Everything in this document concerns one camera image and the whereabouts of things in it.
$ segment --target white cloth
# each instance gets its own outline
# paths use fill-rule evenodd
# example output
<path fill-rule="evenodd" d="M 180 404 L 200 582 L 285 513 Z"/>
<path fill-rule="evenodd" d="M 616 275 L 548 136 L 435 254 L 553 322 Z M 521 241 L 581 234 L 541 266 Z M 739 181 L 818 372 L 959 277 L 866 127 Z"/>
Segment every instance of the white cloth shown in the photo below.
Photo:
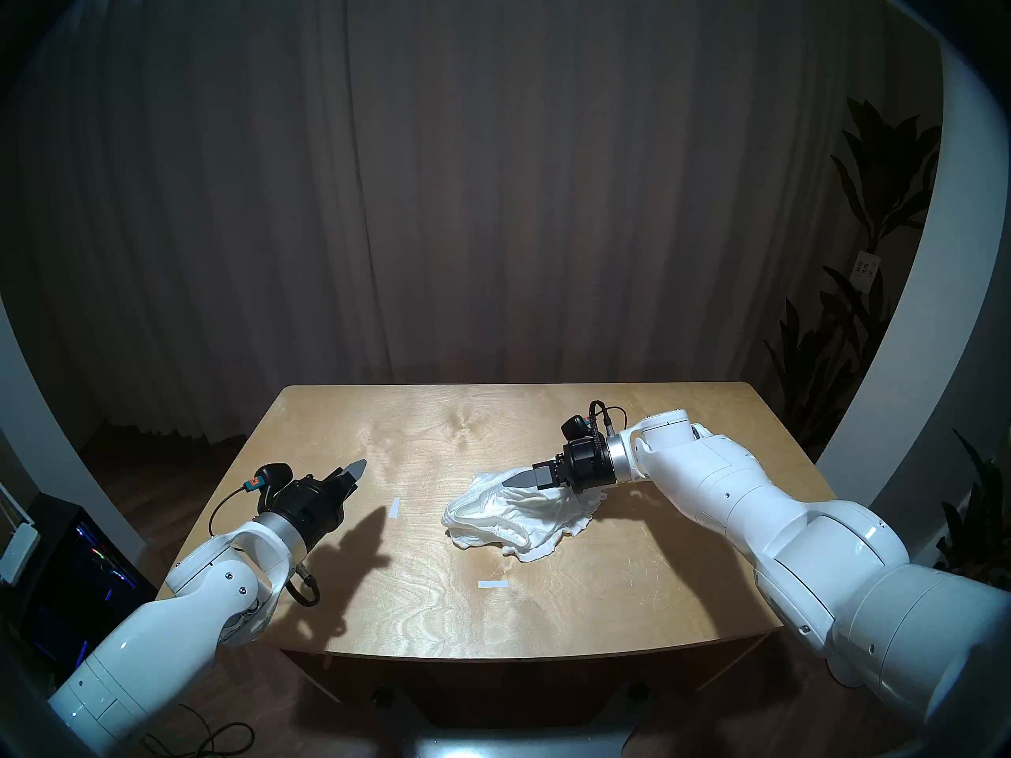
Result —
<path fill-rule="evenodd" d="M 517 489 L 502 481 L 524 468 L 477 473 L 463 494 L 446 506 L 443 525 L 461 549 L 500 543 L 502 554 L 533 562 L 555 550 L 563 535 L 586 529 L 607 493 L 602 488 L 576 494 L 561 489 Z"/>

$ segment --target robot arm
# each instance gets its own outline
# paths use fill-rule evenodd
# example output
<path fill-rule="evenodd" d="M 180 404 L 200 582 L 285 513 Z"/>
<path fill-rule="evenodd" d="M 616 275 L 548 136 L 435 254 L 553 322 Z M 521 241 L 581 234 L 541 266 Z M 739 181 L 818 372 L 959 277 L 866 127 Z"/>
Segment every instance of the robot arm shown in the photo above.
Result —
<path fill-rule="evenodd" d="M 114 752 L 211 665 L 218 644 L 245 644 L 267 627 L 306 554 L 344 520 L 364 468 L 356 462 L 323 481 L 292 480 L 284 464 L 257 471 L 247 490 L 260 488 L 259 515 L 189 554 L 165 579 L 175 597 L 124 620 L 50 705 L 96 754 Z"/>
<path fill-rule="evenodd" d="M 580 424 L 583 438 L 566 433 L 583 419 L 567 421 L 563 452 L 518 480 L 576 491 L 652 480 L 681 513 L 726 537 L 754 566 L 762 597 L 837 680 L 866 684 L 916 725 L 1011 614 L 1007 592 L 910 565 L 899 537 L 862 505 L 793 499 L 750 452 L 691 423 L 684 410 L 621 433 L 605 417 L 606 437 L 592 416 L 591 409 Z"/>

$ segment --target wooden table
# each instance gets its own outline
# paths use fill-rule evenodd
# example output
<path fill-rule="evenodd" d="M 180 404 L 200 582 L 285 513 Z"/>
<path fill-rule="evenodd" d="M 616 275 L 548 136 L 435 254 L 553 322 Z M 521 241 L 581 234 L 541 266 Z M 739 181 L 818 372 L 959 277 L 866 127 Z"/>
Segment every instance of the wooden table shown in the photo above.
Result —
<path fill-rule="evenodd" d="M 651 483 L 612 487 L 589 527 L 537 562 L 452 544 L 440 519 L 471 475 L 550 458 L 564 443 L 559 424 L 594 398 L 624 406 L 630 423 L 683 407 L 749 449 L 797 499 L 834 497 L 745 383 L 291 386 L 246 443 L 178 559 L 207 539 L 211 509 L 259 466 L 287 462 L 295 477 L 321 478 L 364 457 L 368 468 L 344 524 L 306 562 L 319 605 L 303 608 L 284 593 L 261 641 L 370 658 L 562 659 L 723 642 L 779 627 L 748 563 Z M 398 513 L 390 517 L 395 498 Z M 256 494 L 234 497 L 215 530 L 252 518 L 256 502 Z M 483 580 L 509 587 L 478 588 Z"/>

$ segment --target white wall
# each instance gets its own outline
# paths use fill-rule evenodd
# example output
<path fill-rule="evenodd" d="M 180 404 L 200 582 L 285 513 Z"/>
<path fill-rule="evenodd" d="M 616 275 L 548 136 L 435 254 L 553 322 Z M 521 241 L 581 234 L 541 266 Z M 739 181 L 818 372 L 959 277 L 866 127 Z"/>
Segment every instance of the white wall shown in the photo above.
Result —
<path fill-rule="evenodd" d="M 959 363 L 986 358 L 988 343 L 978 343 L 979 353 L 969 353 L 967 344 L 991 288 L 1008 195 L 1003 111 L 953 52 L 942 46 L 942 57 L 941 153 L 919 251 L 878 357 L 818 462 L 839 497 L 866 505 L 881 494 L 875 508 L 907 543 L 925 540 L 922 536 L 929 536 L 936 525 L 927 516 L 939 511 L 936 494 L 927 497 L 919 489 L 925 481 L 939 486 L 939 471 L 950 471 L 952 462 L 963 456 L 954 447 L 950 425 L 945 435 L 937 425 L 939 418 L 929 428 L 928 419 L 940 406 Z M 1008 291 L 1006 285 L 994 284 L 991 296 L 999 305 Z M 995 365 L 1003 363 L 1001 348 L 994 347 Z M 973 390 L 948 396 L 948 403 L 976 417 L 992 417 L 982 425 L 999 430 L 1011 407 L 1001 406 L 994 395 L 994 379 L 990 370 L 970 377 Z M 896 479 L 923 435 L 937 438 L 934 460 L 920 461 L 917 466 L 926 469 L 918 473 L 911 464 Z M 963 491 L 943 498 L 957 500 Z M 925 529 L 928 522 L 933 523 L 931 529 Z"/>
<path fill-rule="evenodd" d="M 50 411 L 0 300 L 0 431 L 39 491 L 81 505 L 133 564 L 144 541 L 102 491 Z"/>

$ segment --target black cable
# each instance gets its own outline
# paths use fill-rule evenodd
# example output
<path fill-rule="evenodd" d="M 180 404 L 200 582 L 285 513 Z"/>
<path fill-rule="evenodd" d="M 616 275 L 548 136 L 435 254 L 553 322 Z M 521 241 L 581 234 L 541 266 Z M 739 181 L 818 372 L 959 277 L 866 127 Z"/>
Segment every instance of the black cable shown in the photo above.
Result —
<path fill-rule="evenodd" d="M 295 573 L 297 573 L 298 577 L 305 582 L 305 585 L 312 590 L 312 599 L 309 600 L 305 595 L 295 589 L 295 585 L 291 583 L 291 579 L 284 582 L 284 588 L 288 590 L 288 594 L 291 595 L 295 599 L 295 602 L 299 605 L 311 608 L 319 602 L 319 587 L 315 582 L 315 576 L 309 573 L 302 564 L 295 565 Z"/>
<path fill-rule="evenodd" d="M 604 414 L 604 422 L 611 425 L 611 417 L 608 415 L 608 408 L 600 399 L 593 399 L 593 401 L 589 403 L 589 410 L 586 414 L 589 416 L 589 434 L 593 438 L 593 461 L 603 462 L 604 435 L 601 434 L 601 429 L 596 425 L 596 416 L 599 413 L 593 412 L 593 407 L 598 404 L 601 405 L 601 413 Z"/>
<path fill-rule="evenodd" d="M 214 524 L 214 516 L 216 516 L 217 511 L 221 509 L 221 505 L 223 505 L 225 502 L 227 502 L 229 499 L 236 496 L 236 494 L 238 494 L 240 491 L 245 491 L 245 490 L 246 490 L 245 486 L 240 486 L 238 489 L 228 494 L 228 496 L 226 496 L 224 499 L 222 499 L 220 502 L 217 503 L 217 507 L 214 508 L 214 511 L 210 514 L 210 518 L 207 519 L 207 535 L 209 535 L 211 538 L 214 537 L 214 531 L 211 529 L 211 525 Z"/>
<path fill-rule="evenodd" d="M 605 407 L 606 410 L 621 410 L 622 415 L 625 416 L 625 429 L 629 428 L 629 414 L 625 411 L 625 408 L 620 404 L 611 404 Z"/>
<path fill-rule="evenodd" d="M 207 721 L 203 719 L 203 717 L 200 715 L 199 712 L 197 712 L 194 708 L 190 708 L 185 703 L 180 703 L 179 705 L 182 706 L 184 709 L 192 712 L 194 715 L 196 715 L 196 717 L 203 724 L 204 729 L 206 729 L 207 731 L 207 738 L 204 739 L 197 746 L 196 750 L 193 750 L 192 752 L 173 753 L 162 743 L 162 740 L 160 740 L 157 736 L 155 736 L 154 734 L 145 734 L 143 737 L 141 737 L 141 744 L 144 746 L 144 749 L 147 750 L 152 755 L 157 755 L 158 758 L 228 758 L 228 756 L 233 755 L 242 755 L 243 753 L 248 752 L 250 748 L 253 747 L 253 743 L 256 741 L 256 732 L 253 730 L 253 727 L 250 726 L 248 723 L 239 723 L 237 721 L 235 723 L 227 723 L 221 726 L 219 729 L 217 729 L 217 731 L 211 731 L 210 726 L 207 725 Z M 238 750 L 216 749 L 216 747 L 214 746 L 215 737 L 219 737 L 229 728 L 235 728 L 236 726 L 238 726 L 239 728 L 245 728 L 247 731 L 250 732 L 250 741 L 247 742 L 246 745 L 244 745 L 243 747 L 240 747 Z M 159 753 L 156 752 L 154 749 L 152 749 L 152 746 L 148 744 L 147 741 L 149 739 L 156 745 L 158 745 L 159 749 L 162 752 Z M 205 750 L 204 748 L 208 744 L 210 744 L 210 750 Z"/>

